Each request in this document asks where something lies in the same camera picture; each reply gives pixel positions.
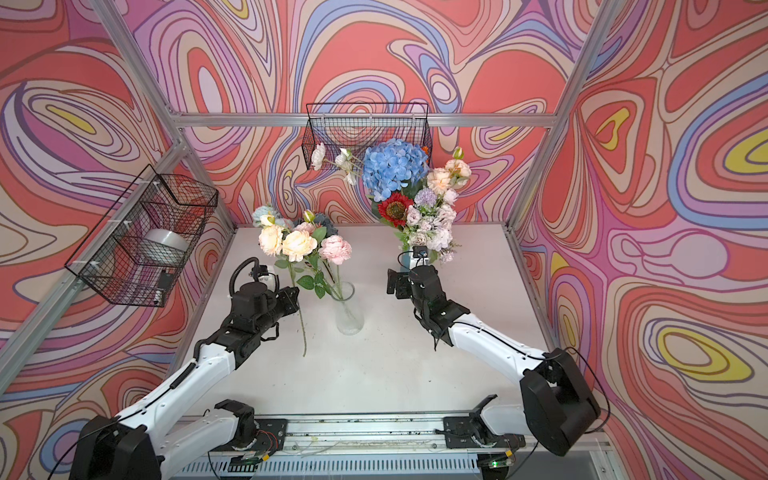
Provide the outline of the purple and pink mixed bouquet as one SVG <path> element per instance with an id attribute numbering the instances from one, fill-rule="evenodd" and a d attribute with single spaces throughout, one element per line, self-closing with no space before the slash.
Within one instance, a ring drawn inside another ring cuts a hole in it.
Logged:
<path id="1" fill-rule="evenodd" d="M 414 197 L 414 205 L 419 209 L 434 209 L 438 203 L 438 195 L 429 188 L 421 189 Z"/>

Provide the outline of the peach rose spray stem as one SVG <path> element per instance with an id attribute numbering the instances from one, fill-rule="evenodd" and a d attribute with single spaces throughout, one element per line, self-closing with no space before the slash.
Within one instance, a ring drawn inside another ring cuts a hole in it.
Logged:
<path id="1" fill-rule="evenodd" d="M 288 271 L 291 285 L 313 292 L 318 299 L 328 296 L 330 287 L 320 255 L 327 228 L 317 220 L 317 215 L 305 210 L 293 225 L 272 207 L 264 206 L 252 218 L 261 230 L 261 250 L 275 258 L 276 268 Z"/>

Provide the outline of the bright blue hydrangea stem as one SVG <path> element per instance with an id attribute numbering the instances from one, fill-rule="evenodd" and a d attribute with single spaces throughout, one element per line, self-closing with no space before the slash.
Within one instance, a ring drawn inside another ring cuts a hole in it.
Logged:
<path id="1" fill-rule="evenodd" d="M 400 139 L 387 140 L 366 149 L 363 185 L 374 202 L 383 202 L 424 179 L 428 162 L 422 147 Z"/>

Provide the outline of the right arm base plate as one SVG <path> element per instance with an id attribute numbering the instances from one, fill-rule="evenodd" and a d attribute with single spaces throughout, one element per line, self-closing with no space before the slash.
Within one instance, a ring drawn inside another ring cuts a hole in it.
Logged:
<path id="1" fill-rule="evenodd" d="M 523 435 L 495 434 L 478 416 L 447 416 L 442 427 L 435 430 L 444 438 L 449 449 L 504 448 L 515 452 L 527 445 Z"/>

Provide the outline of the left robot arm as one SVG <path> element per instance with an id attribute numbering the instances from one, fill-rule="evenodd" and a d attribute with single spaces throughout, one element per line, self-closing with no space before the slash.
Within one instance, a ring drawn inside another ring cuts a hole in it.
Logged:
<path id="1" fill-rule="evenodd" d="M 192 359 L 160 386 L 112 418 L 97 416 L 74 446 L 72 479 L 169 479 L 211 450 L 248 450 L 260 428 L 252 407 L 225 399 L 201 419 L 178 420 L 268 341 L 267 331 L 299 309 L 299 290 L 253 281 L 230 292 L 221 326 L 195 346 Z"/>

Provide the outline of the teal ceramic vase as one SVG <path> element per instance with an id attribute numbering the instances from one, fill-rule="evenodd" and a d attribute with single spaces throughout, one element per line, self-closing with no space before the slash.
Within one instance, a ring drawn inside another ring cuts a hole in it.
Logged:
<path id="1" fill-rule="evenodd" d="M 416 259 L 412 250 L 406 250 L 398 255 L 397 259 L 402 271 L 410 271 L 416 265 Z"/>

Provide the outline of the pink small flower bunch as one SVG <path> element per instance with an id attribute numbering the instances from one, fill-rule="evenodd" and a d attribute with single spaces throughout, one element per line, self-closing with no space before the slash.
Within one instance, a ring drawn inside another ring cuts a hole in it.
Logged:
<path id="1" fill-rule="evenodd" d="M 454 241 L 453 223 L 457 216 L 450 205 L 436 208 L 412 205 L 405 217 L 401 240 L 406 251 L 426 247 L 430 259 L 441 263 L 454 260 L 458 244 Z"/>

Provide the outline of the pink peony flower stem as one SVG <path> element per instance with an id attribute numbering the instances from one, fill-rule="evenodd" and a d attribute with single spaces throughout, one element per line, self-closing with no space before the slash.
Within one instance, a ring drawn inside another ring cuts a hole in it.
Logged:
<path id="1" fill-rule="evenodd" d="M 341 235 L 319 243 L 311 236 L 313 224 L 303 222 L 283 239 L 292 283 L 313 292 L 318 299 L 332 298 L 332 287 L 341 280 L 341 266 L 352 256 L 351 244 Z"/>

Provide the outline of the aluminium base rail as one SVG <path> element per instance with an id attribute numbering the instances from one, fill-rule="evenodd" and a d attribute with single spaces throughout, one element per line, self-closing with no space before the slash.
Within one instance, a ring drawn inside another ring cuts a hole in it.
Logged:
<path id="1" fill-rule="evenodd" d="M 287 415 L 274 454 L 213 452 L 169 479 L 624 479 L 606 436 L 589 434 L 563 457 L 530 435 L 515 452 L 449 449 L 435 430 L 465 412 Z"/>

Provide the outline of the cream rose spray stem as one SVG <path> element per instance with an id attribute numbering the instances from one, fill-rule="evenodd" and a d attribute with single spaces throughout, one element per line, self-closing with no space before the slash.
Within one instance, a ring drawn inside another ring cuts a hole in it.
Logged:
<path id="1" fill-rule="evenodd" d="M 464 150 L 456 147 L 452 157 L 443 167 L 434 168 L 427 174 L 427 187 L 438 195 L 444 195 L 449 190 L 463 188 L 469 181 L 472 171 L 464 161 Z"/>

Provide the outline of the white poppy flower stem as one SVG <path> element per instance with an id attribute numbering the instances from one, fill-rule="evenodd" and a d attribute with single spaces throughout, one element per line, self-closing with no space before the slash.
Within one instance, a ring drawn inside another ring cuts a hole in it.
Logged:
<path id="1" fill-rule="evenodd" d="M 363 172 L 363 161 L 349 149 L 340 148 L 335 156 L 331 156 L 324 143 L 316 144 L 310 155 L 310 167 L 319 171 L 324 166 L 331 166 L 344 174 L 344 181 L 354 185 Z"/>

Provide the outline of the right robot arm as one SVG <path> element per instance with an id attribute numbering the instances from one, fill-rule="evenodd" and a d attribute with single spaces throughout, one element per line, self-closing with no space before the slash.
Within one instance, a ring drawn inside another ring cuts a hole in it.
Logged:
<path id="1" fill-rule="evenodd" d="M 498 406 L 485 414 L 489 395 L 469 415 L 475 420 L 471 436 L 501 437 L 505 428 L 521 426 L 550 453 L 563 457 L 588 433 L 602 413 L 592 389 L 573 359 L 563 349 L 545 352 L 520 343 L 481 321 L 467 307 L 450 300 L 438 271 L 419 265 L 409 271 L 387 271 L 386 292 L 413 305 L 414 318 L 433 338 L 482 360 L 517 384 L 522 405 Z"/>

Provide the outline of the clear glass cup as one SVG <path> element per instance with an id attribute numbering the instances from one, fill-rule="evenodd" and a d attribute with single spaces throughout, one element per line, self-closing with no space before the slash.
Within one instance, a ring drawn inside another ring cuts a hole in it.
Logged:
<path id="1" fill-rule="evenodd" d="M 340 281 L 332 287 L 332 299 L 338 331 L 347 336 L 358 334 L 365 325 L 365 317 L 355 286 L 348 281 Z"/>

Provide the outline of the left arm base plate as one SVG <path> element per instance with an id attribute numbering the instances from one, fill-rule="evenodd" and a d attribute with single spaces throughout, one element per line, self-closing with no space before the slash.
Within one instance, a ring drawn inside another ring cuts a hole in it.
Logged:
<path id="1" fill-rule="evenodd" d="M 288 420 L 285 418 L 257 417 L 253 426 L 238 427 L 234 438 L 213 449 L 213 452 L 254 452 L 274 454 L 284 448 Z"/>

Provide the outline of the light aqua rose stem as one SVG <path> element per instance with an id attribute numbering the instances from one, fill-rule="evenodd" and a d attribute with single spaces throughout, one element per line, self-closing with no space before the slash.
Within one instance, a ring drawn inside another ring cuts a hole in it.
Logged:
<path id="1" fill-rule="evenodd" d="M 252 224 L 257 228 L 280 226 L 287 229 L 293 228 L 290 220 L 283 218 L 280 213 L 270 205 L 262 205 L 252 213 Z"/>

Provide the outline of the red gerbera flower stem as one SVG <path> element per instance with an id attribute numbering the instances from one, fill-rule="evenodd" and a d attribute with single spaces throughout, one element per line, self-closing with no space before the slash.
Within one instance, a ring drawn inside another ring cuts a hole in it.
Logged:
<path id="1" fill-rule="evenodd" d="M 377 204 L 377 213 L 395 228 L 403 228 L 407 223 L 407 215 L 414 201 L 400 193 L 393 192 L 389 198 Z"/>

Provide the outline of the dusty blue hydrangea stem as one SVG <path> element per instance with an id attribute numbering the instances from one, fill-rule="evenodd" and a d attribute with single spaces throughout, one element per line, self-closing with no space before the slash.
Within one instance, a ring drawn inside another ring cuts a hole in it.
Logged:
<path id="1" fill-rule="evenodd" d="M 313 230 L 311 236 L 319 243 L 324 239 L 338 234 L 338 229 L 331 219 L 324 213 L 317 213 L 313 219 Z"/>

